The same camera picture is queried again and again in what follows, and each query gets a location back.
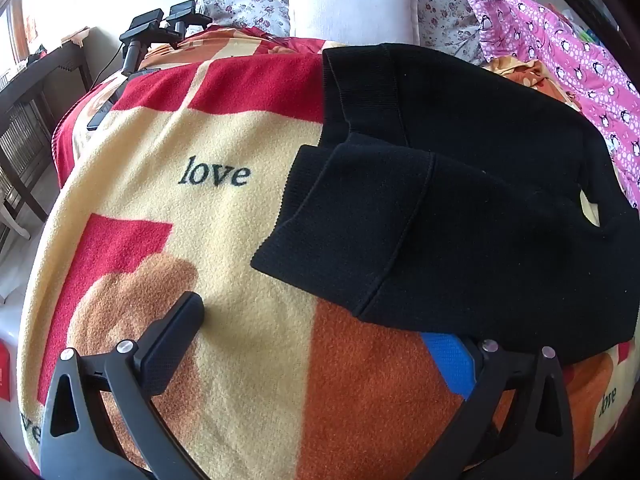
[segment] white pillow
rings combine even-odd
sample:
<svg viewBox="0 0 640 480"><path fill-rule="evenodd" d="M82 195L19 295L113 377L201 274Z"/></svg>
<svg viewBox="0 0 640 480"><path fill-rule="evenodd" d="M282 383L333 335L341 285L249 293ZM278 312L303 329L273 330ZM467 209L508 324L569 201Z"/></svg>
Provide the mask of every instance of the white pillow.
<svg viewBox="0 0 640 480"><path fill-rule="evenodd" d="M289 20L297 38L420 44L418 0L289 0Z"/></svg>

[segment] metal bolt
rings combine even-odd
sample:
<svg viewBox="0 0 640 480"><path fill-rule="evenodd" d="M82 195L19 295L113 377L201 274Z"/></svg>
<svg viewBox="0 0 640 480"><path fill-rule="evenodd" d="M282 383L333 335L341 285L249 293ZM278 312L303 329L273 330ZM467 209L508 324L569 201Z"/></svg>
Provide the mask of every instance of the metal bolt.
<svg viewBox="0 0 640 480"><path fill-rule="evenodd" d="M542 355L547 359L553 359L554 357L556 357L556 351L551 348L551 346L543 346Z"/></svg>
<svg viewBox="0 0 640 480"><path fill-rule="evenodd" d="M128 339L125 339L124 341L120 341L118 343L118 346L116 346L116 350L121 354L126 354L127 352L131 352L132 348L133 348L133 341L129 341Z"/></svg>
<svg viewBox="0 0 640 480"><path fill-rule="evenodd" d="M60 352L60 359L62 359L63 361L69 361L69 359L71 359L74 356L74 349L73 348L65 348L62 352Z"/></svg>
<svg viewBox="0 0 640 480"><path fill-rule="evenodd" d="M484 341L482 341L482 350L484 350L485 352L497 352L498 348L498 343L493 339L485 339Z"/></svg>

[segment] black garment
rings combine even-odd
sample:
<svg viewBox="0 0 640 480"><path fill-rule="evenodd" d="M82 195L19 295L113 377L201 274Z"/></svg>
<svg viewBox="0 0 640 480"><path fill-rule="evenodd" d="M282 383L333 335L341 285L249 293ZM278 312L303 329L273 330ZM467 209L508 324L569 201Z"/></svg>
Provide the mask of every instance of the black garment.
<svg viewBox="0 0 640 480"><path fill-rule="evenodd" d="M255 269L363 321L549 345L566 364L632 338L638 212L586 118L425 48L323 56L322 138L300 148Z"/></svg>

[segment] red object on floor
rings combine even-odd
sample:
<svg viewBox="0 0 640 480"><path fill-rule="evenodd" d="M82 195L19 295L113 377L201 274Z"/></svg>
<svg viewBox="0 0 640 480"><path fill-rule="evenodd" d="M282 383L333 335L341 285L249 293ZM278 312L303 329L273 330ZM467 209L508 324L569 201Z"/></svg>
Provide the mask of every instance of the red object on floor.
<svg viewBox="0 0 640 480"><path fill-rule="evenodd" d="M11 402L11 390L9 390L9 380L11 378L11 366L9 351L0 341L0 399Z"/></svg>

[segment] patterned blanket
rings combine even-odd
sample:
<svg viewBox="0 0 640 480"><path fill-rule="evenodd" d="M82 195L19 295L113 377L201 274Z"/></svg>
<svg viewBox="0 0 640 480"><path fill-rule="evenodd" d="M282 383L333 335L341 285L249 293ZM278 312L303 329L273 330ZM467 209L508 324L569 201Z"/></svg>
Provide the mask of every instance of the patterned blanket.
<svg viewBox="0 0 640 480"><path fill-rule="evenodd" d="M299 147L318 142L321 56L225 34L218 52L238 57L212 56L191 39L183 49L194 56L202 48L202 59L130 82L93 136L82 137L86 108L95 110L92 99L115 79L56 133L59 169L63 138L76 127L82 134L24 303L18 400L28 449L37 464L63 348L91 354L138 338L194 290L204 325L154 404L206 474L402 480L463 399L419 334L361 323L250 267ZM179 57L163 52L146 63ZM631 341L566 370L576 472L615 426L637 369ZM510 400L505 393L497 427ZM109 399L107 406L126 453L143 465Z"/></svg>

